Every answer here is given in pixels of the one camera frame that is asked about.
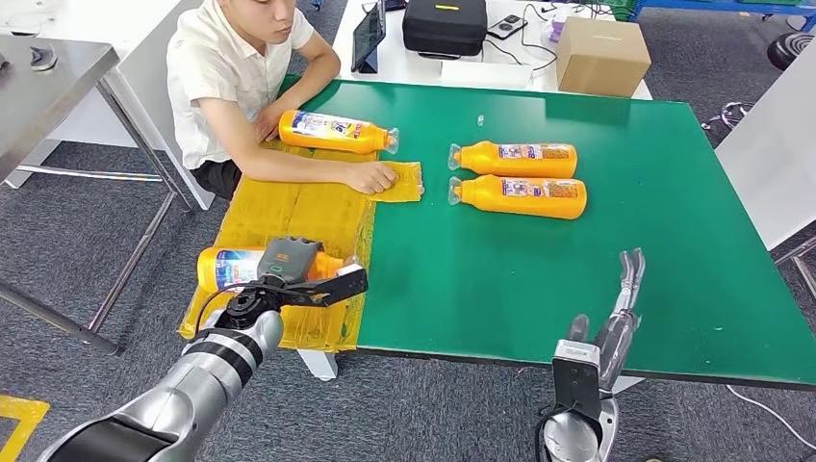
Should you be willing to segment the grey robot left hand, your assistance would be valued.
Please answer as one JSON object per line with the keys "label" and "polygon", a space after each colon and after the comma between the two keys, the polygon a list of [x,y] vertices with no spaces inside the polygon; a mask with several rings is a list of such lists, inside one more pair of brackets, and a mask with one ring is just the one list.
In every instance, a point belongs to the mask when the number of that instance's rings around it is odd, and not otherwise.
{"label": "grey robot left hand", "polygon": [[322,243],[302,237],[270,240],[257,266],[257,276],[275,276],[286,284],[304,282]]}

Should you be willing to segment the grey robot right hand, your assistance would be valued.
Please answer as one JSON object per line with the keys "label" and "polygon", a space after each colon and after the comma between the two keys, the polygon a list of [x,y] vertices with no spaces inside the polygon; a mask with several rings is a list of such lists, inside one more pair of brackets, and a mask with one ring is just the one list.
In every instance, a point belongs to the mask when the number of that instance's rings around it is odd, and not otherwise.
{"label": "grey robot right hand", "polygon": [[622,267],[620,291],[614,309],[597,333],[592,344],[599,347],[599,392],[602,398],[615,396],[614,386],[620,377],[632,337],[640,317],[634,305],[646,268],[646,259],[640,247],[619,255]]}

